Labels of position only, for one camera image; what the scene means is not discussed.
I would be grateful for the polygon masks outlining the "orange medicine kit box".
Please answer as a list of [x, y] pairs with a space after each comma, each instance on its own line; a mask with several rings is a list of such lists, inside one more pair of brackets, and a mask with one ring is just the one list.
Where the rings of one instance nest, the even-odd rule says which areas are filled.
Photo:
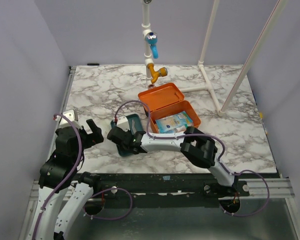
[[182, 111], [185, 111], [191, 118], [194, 127], [198, 128], [201, 124], [201, 119], [190, 102], [185, 100], [184, 94], [172, 82], [140, 92], [138, 99], [147, 104], [144, 111], [145, 113], [150, 113], [149, 125], [151, 130], [156, 134], [159, 133], [156, 120], [178, 114]]

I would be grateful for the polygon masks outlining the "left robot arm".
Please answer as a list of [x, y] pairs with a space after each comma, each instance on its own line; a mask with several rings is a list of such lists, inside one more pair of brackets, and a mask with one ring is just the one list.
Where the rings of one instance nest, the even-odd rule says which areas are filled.
[[28, 240], [65, 240], [87, 200], [100, 194], [99, 177], [84, 172], [70, 199], [62, 204], [77, 173], [78, 142], [85, 150], [104, 141], [102, 130], [93, 120], [89, 119], [87, 123], [91, 133], [84, 128], [75, 133], [71, 126], [56, 130], [55, 150], [40, 168], [38, 203], [26, 237]]

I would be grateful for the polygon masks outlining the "teal divided tray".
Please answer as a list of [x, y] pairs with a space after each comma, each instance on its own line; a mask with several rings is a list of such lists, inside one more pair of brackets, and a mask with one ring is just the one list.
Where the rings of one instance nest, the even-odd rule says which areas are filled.
[[[123, 126], [123, 127], [129, 126], [129, 130], [132, 134], [138, 131], [144, 131], [141, 119], [139, 115], [136, 113], [119, 117], [118, 123], [119, 126]], [[119, 156], [123, 158], [133, 155], [127, 150], [124, 150], [121, 146], [117, 145], [116, 148]]]

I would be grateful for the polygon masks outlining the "white bottle green label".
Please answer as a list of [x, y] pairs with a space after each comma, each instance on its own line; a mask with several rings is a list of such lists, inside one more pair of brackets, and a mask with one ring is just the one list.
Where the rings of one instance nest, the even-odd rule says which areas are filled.
[[174, 129], [174, 131], [175, 131], [176, 133], [184, 132], [184, 131], [187, 130], [188, 127], [189, 127], [188, 125], [181, 125], [181, 126], [179, 126], [179, 127], [176, 127], [176, 128]]

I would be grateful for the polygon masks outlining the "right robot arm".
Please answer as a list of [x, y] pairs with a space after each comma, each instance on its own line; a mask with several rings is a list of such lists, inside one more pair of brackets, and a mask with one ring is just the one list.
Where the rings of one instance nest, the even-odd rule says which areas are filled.
[[134, 155], [158, 151], [180, 152], [192, 165], [209, 170], [224, 195], [231, 196], [238, 190], [235, 174], [221, 161], [225, 144], [219, 138], [205, 134], [194, 126], [177, 133], [131, 133], [114, 126], [107, 134], [107, 139]]

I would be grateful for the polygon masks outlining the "blue cotton swab bag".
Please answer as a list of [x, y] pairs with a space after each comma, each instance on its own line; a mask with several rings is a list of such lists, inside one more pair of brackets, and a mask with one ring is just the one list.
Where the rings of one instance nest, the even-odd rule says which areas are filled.
[[185, 111], [157, 119], [155, 123], [160, 134], [176, 133], [175, 128], [183, 125], [188, 125], [189, 127], [194, 126], [194, 122]]

